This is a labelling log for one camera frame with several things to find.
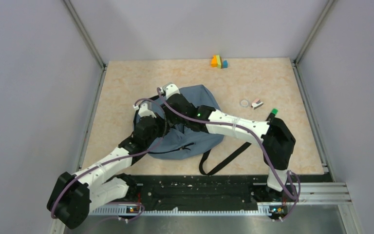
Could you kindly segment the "blue-grey student backpack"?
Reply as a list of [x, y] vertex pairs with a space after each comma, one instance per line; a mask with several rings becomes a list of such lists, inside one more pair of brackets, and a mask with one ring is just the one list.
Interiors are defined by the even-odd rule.
[[[179, 92], [194, 107], [205, 105], [216, 109], [220, 108], [213, 94], [203, 85], [180, 88]], [[214, 169], [208, 173], [205, 172], [203, 164], [208, 159], [211, 149], [220, 144], [223, 139], [223, 135], [195, 132], [186, 125], [171, 124], [167, 128], [167, 135], [164, 136], [160, 145], [148, 152], [148, 154], [153, 158], [161, 160], [182, 160], [202, 155], [199, 163], [199, 171], [203, 175], [210, 176], [223, 169], [251, 145], [246, 142], [215, 166]]]

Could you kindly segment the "green and black highlighter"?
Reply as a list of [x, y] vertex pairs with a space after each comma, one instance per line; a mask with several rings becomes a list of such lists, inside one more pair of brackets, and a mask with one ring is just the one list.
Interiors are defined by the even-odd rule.
[[278, 109], [273, 108], [270, 114], [268, 115], [268, 117], [266, 118], [266, 121], [271, 122], [275, 118], [277, 113], [278, 113]]

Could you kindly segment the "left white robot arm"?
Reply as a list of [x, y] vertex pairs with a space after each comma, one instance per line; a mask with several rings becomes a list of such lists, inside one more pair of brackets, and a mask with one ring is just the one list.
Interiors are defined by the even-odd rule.
[[103, 159], [74, 174], [61, 174], [47, 203], [51, 217], [75, 229], [98, 207], [121, 198], [134, 200], [136, 187], [116, 174], [158, 147], [168, 132], [166, 117], [141, 117], [132, 134]]

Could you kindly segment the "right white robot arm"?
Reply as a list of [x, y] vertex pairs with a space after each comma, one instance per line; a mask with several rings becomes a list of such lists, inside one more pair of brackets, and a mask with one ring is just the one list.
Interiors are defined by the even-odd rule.
[[296, 139], [280, 118], [254, 121], [235, 117], [210, 106], [194, 106], [178, 93], [159, 96], [167, 109], [188, 128], [196, 132], [230, 136], [258, 144], [269, 167], [266, 195], [279, 201], [289, 190], [285, 187], [291, 172], [288, 169]]

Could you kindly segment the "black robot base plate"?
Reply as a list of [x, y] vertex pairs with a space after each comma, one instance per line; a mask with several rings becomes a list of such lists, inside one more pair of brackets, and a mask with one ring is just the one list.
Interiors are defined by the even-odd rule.
[[137, 202], [146, 211], [255, 211], [263, 202], [284, 204], [285, 192], [267, 187], [264, 175], [128, 175], [119, 174], [129, 186], [122, 201]]

